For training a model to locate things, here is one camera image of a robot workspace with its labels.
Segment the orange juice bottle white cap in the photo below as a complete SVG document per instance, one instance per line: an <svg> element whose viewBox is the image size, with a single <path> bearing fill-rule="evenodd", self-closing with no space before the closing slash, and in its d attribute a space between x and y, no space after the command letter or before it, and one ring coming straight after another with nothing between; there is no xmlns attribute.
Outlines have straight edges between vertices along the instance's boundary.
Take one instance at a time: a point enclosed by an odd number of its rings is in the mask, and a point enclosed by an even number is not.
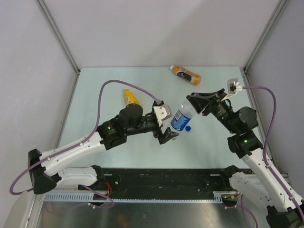
<svg viewBox="0 0 304 228"><path fill-rule="evenodd" d="M201 75L193 73L181 66L171 65L170 71L177 77L182 78L194 86L197 86L201 81Z"/></svg>

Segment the right aluminium corner post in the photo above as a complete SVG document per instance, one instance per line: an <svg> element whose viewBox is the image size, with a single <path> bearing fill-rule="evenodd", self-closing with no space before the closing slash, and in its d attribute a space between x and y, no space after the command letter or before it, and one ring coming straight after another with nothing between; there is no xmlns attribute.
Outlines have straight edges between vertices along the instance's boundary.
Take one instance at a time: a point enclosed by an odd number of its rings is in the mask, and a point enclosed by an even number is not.
<svg viewBox="0 0 304 228"><path fill-rule="evenodd" d="M272 12L266 26L264 27L253 51L251 52L248 60L246 61L245 65L243 66L243 71L247 73L252 66L254 60L258 56L260 50L262 49L263 45L266 43L267 39L271 35L272 30L275 28L275 25L278 23L281 15L283 14L284 10L286 9L289 0L279 0L274 11Z"/></svg>

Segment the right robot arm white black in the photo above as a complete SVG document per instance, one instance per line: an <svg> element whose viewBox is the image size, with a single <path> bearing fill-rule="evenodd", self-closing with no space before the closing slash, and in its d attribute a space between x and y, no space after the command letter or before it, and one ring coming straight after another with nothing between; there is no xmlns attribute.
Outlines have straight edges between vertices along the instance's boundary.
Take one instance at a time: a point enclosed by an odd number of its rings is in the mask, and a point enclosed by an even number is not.
<svg viewBox="0 0 304 228"><path fill-rule="evenodd" d="M241 192L257 207L267 211L271 228L300 228L304 225L304 199L288 184L264 152L265 144L253 129L258 127L257 112L250 107L233 111L224 89L213 93L191 93L186 97L198 114L212 114L231 134L228 147L255 174L259 183L248 180L236 166L221 171L223 190Z"/></svg>

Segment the aluminium corner post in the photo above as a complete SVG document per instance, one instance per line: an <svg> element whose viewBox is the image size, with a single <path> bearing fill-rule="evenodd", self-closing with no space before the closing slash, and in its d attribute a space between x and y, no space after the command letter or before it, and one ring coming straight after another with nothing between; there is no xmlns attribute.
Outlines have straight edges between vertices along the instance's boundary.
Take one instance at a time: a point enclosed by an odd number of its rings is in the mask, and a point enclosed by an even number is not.
<svg viewBox="0 0 304 228"><path fill-rule="evenodd" d="M271 35L272 30L275 28L275 25L278 23L281 15L283 14L284 10L286 9L289 0L279 0L274 11L272 12L266 26L264 27L253 51L251 52L248 60L246 61L245 65L243 66L243 71L247 73L252 66L254 60L258 56L260 50L262 49L263 45L266 43L267 39Z"/></svg>
<svg viewBox="0 0 304 228"><path fill-rule="evenodd" d="M71 65L71 67L73 68L75 73L78 75L80 72L80 69L77 66L77 63L76 63L74 57L72 56L72 53L71 53L64 37L62 36L62 33L60 32L60 29L59 29L57 23L55 22L54 17L52 16L52 13L50 12L46 2L44 0L35 0L35 3L37 4L39 10L41 11L45 21L47 22L53 36L57 40L60 48L62 49L64 55L66 56L69 64Z"/></svg>

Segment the yellow juice bottle yellow cap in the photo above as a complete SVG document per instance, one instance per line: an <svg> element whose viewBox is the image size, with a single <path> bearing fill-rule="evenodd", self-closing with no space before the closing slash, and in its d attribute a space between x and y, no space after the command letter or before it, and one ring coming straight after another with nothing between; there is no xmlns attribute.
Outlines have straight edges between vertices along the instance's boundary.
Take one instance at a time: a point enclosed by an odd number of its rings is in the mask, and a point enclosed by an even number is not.
<svg viewBox="0 0 304 228"><path fill-rule="evenodd" d="M129 88L124 88L123 90L125 105L137 104L140 105L137 97L133 94L133 92Z"/></svg>

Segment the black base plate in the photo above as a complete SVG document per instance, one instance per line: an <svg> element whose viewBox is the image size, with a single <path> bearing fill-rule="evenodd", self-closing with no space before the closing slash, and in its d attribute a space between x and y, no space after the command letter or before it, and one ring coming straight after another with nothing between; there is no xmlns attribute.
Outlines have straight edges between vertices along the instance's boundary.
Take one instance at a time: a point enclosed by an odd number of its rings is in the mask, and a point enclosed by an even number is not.
<svg viewBox="0 0 304 228"><path fill-rule="evenodd" d="M216 191L233 191L222 169L102 168L96 191L118 200L212 200Z"/></svg>

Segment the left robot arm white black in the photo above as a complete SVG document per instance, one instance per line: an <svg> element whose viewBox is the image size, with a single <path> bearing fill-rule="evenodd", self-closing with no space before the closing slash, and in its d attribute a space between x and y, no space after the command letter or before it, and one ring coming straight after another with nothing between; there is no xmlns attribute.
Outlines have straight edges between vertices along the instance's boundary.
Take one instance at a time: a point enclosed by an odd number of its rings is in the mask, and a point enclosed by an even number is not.
<svg viewBox="0 0 304 228"><path fill-rule="evenodd" d="M44 194L65 185L84 185L95 190L101 189L105 178L99 166L73 168L69 165L88 155L122 145L131 135L152 132L159 144L165 144L179 136L179 133L170 128L162 131L162 122L169 117L171 111L166 104L153 106L152 111L146 115L140 105L129 104L117 116L104 122L93 130L92 134L82 139L51 151L29 151L28 167L34 194Z"/></svg>

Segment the left aluminium corner post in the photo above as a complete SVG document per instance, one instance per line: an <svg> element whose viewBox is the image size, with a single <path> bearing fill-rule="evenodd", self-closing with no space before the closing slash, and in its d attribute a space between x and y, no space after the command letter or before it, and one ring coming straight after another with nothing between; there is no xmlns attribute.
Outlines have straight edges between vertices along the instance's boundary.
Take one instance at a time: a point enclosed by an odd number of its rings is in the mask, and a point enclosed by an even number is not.
<svg viewBox="0 0 304 228"><path fill-rule="evenodd" d="M77 66L77 63L76 63L74 57L72 56L72 53L71 53L64 37L62 36L62 33L60 32L60 29L59 29L57 23L55 22L54 17L52 16L52 13L50 12L46 2L44 0L35 0L35 3L37 4L39 10L41 11L45 21L47 22L53 36L57 40L60 48L62 49L64 55L66 56L69 64L71 65L71 67L73 68L75 73L78 75L80 72L80 69Z"/></svg>

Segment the clear water bottle blue label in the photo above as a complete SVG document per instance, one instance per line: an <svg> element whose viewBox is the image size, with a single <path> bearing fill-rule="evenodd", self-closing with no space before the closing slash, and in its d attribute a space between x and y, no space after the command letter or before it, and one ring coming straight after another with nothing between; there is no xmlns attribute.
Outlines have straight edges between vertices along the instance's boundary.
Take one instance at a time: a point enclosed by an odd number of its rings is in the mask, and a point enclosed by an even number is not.
<svg viewBox="0 0 304 228"><path fill-rule="evenodd" d="M177 131L182 131L195 114L196 111L190 102L183 101L171 120L171 127Z"/></svg>

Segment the blue bottle cap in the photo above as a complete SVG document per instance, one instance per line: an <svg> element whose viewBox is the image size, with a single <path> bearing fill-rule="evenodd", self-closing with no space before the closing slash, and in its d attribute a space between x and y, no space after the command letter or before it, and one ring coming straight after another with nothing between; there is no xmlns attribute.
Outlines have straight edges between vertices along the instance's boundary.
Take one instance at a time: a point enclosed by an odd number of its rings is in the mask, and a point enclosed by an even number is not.
<svg viewBox="0 0 304 228"><path fill-rule="evenodd" d="M191 127L190 126L186 126L185 127L185 131L190 132L191 131Z"/></svg>

